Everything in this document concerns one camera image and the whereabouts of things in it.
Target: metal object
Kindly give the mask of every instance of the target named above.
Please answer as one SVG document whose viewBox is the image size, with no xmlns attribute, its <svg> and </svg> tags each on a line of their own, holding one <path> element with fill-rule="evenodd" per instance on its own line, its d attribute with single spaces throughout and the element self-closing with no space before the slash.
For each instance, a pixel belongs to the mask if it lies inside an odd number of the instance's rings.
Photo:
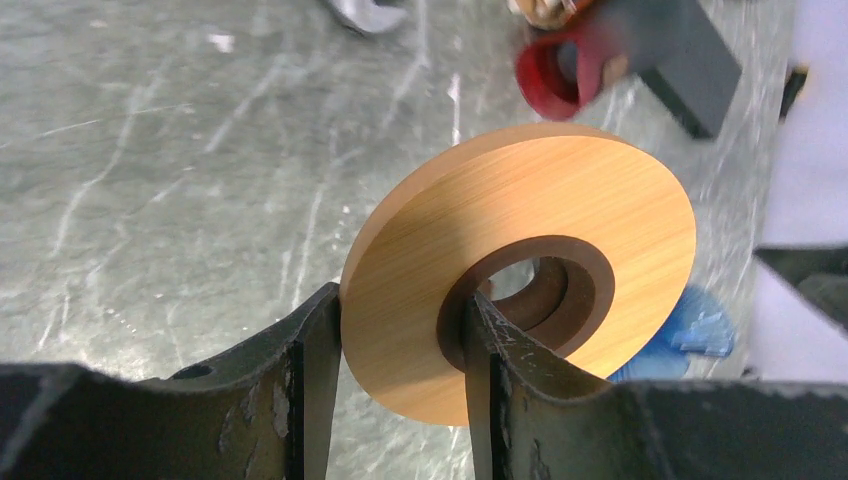
<svg viewBox="0 0 848 480">
<path fill-rule="evenodd" d="M 324 0 L 324 2 L 342 24 L 365 35 L 376 35 L 394 30 L 406 18 L 406 11 L 403 9 L 377 5 L 374 0 Z"/>
<path fill-rule="evenodd" d="M 844 477 L 848 386 L 612 385 L 541 347 L 482 295 L 466 319 L 477 480 Z"/>
<path fill-rule="evenodd" d="M 509 10 L 523 15 L 530 25 L 553 30 L 562 28 L 568 20 L 596 0 L 507 0 Z"/>
<path fill-rule="evenodd" d="M 761 247 L 754 255 L 848 333 L 848 245 Z"/>
<path fill-rule="evenodd" d="M 789 110 L 795 105 L 795 100 L 798 99 L 801 90 L 807 83 L 809 68 L 806 66 L 797 65 L 792 67 L 786 74 L 786 83 L 783 85 L 783 96 L 780 99 L 780 120 L 786 119 Z"/>
<path fill-rule="evenodd" d="M 604 0 L 516 62 L 528 104 L 567 120 L 622 76 L 638 74 L 695 138 L 718 136 L 742 74 L 697 0 Z"/>
<path fill-rule="evenodd" d="M 0 367 L 0 478 L 324 478 L 338 288 L 167 380 Z"/>
<path fill-rule="evenodd" d="M 338 286 L 167 380 L 0 367 L 0 477 L 320 480 L 340 358 Z M 848 387 L 612 385 L 478 293 L 462 321 L 478 480 L 841 479 Z"/>
</svg>

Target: red object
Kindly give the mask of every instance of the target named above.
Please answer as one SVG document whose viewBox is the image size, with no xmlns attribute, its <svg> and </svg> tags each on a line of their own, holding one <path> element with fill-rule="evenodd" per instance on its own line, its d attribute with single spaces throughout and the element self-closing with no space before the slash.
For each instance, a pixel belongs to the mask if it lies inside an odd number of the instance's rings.
<svg viewBox="0 0 848 480">
<path fill-rule="evenodd" d="M 515 79 L 527 103 L 547 120 L 568 120 L 601 92 L 604 63 L 612 55 L 602 35 L 576 28 L 544 35 L 528 45 L 515 64 Z M 567 80 L 557 62 L 564 43 L 577 46 L 577 84 Z"/>
</svg>

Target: chipped black paint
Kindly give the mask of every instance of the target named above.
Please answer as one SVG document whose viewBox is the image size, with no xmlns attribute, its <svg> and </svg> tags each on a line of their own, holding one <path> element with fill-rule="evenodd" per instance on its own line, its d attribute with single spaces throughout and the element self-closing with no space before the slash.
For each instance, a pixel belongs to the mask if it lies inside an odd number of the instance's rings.
<svg viewBox="0 0 848 480">
<path fill-rule="evenodd" d="M 274 431 L 280 439 L 284 439 L 289 434 L 289 399 L 278 383 L 274 383 L 274 401 L 271 405 L 274 412 Z"/>
<path fill-rule="evenodd" d="M 551 480 L 551 469 L 542 460 L 542 445 L 539 440 L 533 439 L 533 450 L 530 460 L 530 475 L 527 478 L 531 480 Z"/>
<path fill-rule="evenodd" d="M 256 463 L 256 454 L 259 451 L 259 440 L 253 445 L 253 449 L 250 451 L 250 456 L 247 457 L 247 463 L 244 465 L 244 479 L 247 480 L 250 478 L 250 474 L 253 473 L 253 464 Z"/>
<path fill-rule="evenodd" d="M 256 382 L 256 385 L 250 387 L 250 390 L 247 391 L 247 395 L 245 395 L 239 404 L 244 417 L 244 423 L 248 426 L 250 426 L 250 424 L 253 423 L 253 419 L 256 418 L 256 402 L 261 386 L 261 381 Z"/>
<path fill-rule="evenodd" d="M 235 419 L 236 407 L 230 407 L 221 422 L 221 433 L 218 434 L 218 453 L 224 454 L 230 446 L 230 435 L 233 432 L 233 421 Z"/>
</svg>

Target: ring hole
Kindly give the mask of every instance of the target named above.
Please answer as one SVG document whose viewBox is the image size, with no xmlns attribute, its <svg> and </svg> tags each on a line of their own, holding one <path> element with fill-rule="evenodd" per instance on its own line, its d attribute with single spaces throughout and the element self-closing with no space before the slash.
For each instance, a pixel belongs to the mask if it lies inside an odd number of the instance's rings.
<svg viewBox="0 0 848 480">
<path fill-rule="evenodd" d="M 469 297 L 475 290 L 494 287 L 491 279 L 497 279 L 496 274 L 513 276 L 522 268 L 526 272 L 528 263 L 535 267 L 532 279 L 513 295 L 492 301 L 506 320 L 563 357 L 577 350 L 600 326 L 615 290 L 615 275 L 603 253 L 572 237 L 520 240 L 469 268 L 442 303 L 436 325 L 439 347 L 458 370 L 464 370 L 460 330 Z M 516 280 L 513 288 L 502 287 L 497 295 L 488 294 L 500 297 L 522 284 L 524 281 Z"/>
<path fill-rule="evenodd" d="M 516 262 L 489 277 L 488 285 L 480 288 L 489 300 L 503 300 L 527 288 L 538 270 L 538 258 Z"/>
<path fill-rule="evenodd" d="M 577 104 L 580 99 L 576 76 L 577 46 L 571 43 L 571 45 L 574 45 L 572 49 L 568 45 L 567 42 L 560 48 L 538 49 L 534 53 L 536 57 L 535 65 L 539 79 L 549 92 L 564 102 Z"/>
<path fill-rule="evenodd" d="M 215 369 L 208 365 L 191 365 L 175 373 L 171 378 L 173 380 L 188 380 L 192 378 L 205 377 L 214 371 Z"/>
</svg>

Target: marble floor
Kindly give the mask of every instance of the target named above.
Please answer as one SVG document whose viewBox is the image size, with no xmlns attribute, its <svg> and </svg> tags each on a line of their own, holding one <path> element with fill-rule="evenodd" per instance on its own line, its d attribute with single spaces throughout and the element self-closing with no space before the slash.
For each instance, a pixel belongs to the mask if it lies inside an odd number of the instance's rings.
<svg viewBox="0 0 848 480">
<path fill-rule="evenodd" d="M 794 2 L 704 0 L 744 73 L 694 142 L 635 78 L 576 119 L 665 163 L 692 282 L 740 326 Z M 315 0 L 0 0 L 0 359 L 166 377 L 337 280 L 383 196 L 462 139 L 539 118 L 506 2 L 399 0 L 365 39 Z M 692 375 L 736 376 L 744 349 Z M 467 430 L 377 406 L 342 365 L 330 479 L 469 478 Z"/>
</svg>

